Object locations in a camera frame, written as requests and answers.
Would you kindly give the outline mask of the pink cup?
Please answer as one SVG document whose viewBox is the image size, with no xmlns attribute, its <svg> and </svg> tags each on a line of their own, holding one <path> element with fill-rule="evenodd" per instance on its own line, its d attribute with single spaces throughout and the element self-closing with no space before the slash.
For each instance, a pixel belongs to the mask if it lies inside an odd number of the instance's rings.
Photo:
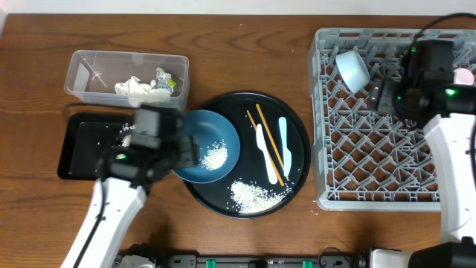
<svg viewBox="0 0 476 268">
<path fill-rule="evenodd" d="M 454 70 L 454 84 L 473 86 L 475 76 L 467 68 L 456 68 Z"/>
</svg>

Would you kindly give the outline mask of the white napkin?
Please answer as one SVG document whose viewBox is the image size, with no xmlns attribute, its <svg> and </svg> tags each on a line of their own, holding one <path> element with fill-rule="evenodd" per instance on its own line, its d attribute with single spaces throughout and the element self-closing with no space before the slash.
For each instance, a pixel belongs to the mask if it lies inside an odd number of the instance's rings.
<svg viewBox="0 0 476 268">
<path fill-rule="evenodd" d="M 115 93 L 125 95 L 131 103 L 168 101 L 173 90 L 161 81 L 154 79 L 142 83 L 136 76 L 131 76 L 126 82 L 115 84 Z"/>
</svg>

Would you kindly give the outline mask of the dark blue bowl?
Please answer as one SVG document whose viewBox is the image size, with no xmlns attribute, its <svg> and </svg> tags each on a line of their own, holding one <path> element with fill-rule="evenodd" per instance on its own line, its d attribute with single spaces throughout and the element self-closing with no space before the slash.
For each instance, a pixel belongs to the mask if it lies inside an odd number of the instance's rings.
<svg viewBox="0 0 476 268">
<path fill-rule="evenodd" d="M 185 135 L 197 138 L 198 164 L 195 167 L 175 169 L 173 172 L 183 180 L 192 183 L 208 184 L 225 178 L 235 167 L 241 151 L 238 133 L 233 124 L 219 113 L 209 110 L 194 110 L 185 115 Z M 207 146 L 224 140 L 228 148 L 228 159 L 217 170 L 206 170 L 200 162 Z"/>
</svg>

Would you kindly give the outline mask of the foil snack wrapper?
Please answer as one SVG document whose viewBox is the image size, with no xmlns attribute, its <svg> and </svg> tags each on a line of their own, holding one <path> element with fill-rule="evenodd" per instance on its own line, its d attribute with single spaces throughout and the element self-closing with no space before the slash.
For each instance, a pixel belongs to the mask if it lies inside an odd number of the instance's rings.
<svg viewBox="0 0 476 268">
<path fill-rule="evenodd" d="M 154 87 L 157 89 L 166 89 L 170 94 L 172 94 L 174 93 L 176 82 L 173 80 L 173 77 L 170 73 L 158 67 L 156 69 Z"/>
</svg>

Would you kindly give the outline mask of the light blue small bowl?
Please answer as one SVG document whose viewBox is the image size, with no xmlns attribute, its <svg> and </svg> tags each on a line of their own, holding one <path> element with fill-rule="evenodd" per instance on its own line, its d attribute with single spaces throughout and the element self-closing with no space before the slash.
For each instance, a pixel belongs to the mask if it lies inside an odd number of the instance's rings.
<svg viewBox="0 0 476 268">
<path fill-rule="evenodd" d="M 370 74 L 362 57 L 356 51 L 338 54 L 338 71 L 352 93 L 357 93 L 370 82 Z"/>
</svg>

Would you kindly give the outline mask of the white plastic spoon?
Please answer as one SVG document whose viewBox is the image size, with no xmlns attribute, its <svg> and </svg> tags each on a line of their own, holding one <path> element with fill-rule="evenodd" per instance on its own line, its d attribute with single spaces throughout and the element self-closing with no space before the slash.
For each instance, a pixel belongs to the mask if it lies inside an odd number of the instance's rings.
<svg viewBox="0 0 476 268">
<path fill-rule="evenodd" d="M 263 134 L 263 127 L 262 127 L 261 124 L 258 124 L 257 128 L 256 128 L 256 141 L 257 141 L 258 148 L 263 153 L 263 158 L 264 158 L 265 165 L 266 165 L 266 173 L 267 173 L 267 176 L 268 176 L 268 181 L 269 181 L 270 184 L 275 185 L 275 184 L 277 184 L 277 175 L 276 175 L 276 173 L 274 171 L 274 168 L 273 168 L 273 165 L 271 163 L 271 157 L 268 153 L 268 149 L 267 149 L 267 146 L 266 146 L 266 141 L 265 141 L 264 134 Z"/>
</svg>

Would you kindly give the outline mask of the light blue plastic knife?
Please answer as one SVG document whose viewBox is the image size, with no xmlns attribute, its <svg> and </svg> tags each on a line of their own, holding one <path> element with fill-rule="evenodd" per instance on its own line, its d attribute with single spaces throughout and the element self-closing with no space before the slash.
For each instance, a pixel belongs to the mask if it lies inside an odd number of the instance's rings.
<svg viewBox="0 0 476 268">
<path fill-rule="evenodd" d="M 280 130 L 280 138 L 283 151 L 283 172 L 284 175 L 288 177 L 292 166 L 292 153 L 288 148 L 288 130 L 287 120 L 285 117 L 279 117 L 278 126 Z"/>
</svg>

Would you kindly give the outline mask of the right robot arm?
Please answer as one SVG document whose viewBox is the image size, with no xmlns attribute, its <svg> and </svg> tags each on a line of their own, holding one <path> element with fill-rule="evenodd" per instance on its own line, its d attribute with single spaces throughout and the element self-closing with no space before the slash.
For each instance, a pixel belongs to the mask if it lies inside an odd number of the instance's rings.
<svg viewBox="0 0 476 268">
<path fill-rule="evenodd" d="M 440 191 L 440 244 L 415 252 L 373 249 L 369 267 L 475 266 L 475 87 L 454 83 L 453 43 L 412 42 L 400 81 L 371 92 L 378 112 L 413 121 L 431 151 Z"/>
</svg>

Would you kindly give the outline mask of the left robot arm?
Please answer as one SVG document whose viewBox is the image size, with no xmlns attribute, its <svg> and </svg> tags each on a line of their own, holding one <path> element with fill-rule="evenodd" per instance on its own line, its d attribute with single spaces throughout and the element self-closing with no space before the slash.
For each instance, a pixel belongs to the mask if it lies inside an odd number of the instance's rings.
<svg viewBox="0 0 476 268">
<path fill-rule="evenodd" d="M 107 147 L 96 165 L 86 217 L 62 265 L 110 267 L 150 188 L 171 170 L 198 164 L 198 141 L 183 134 L 183 112 L 143 103 L 129 146 Z"/>
</svg>

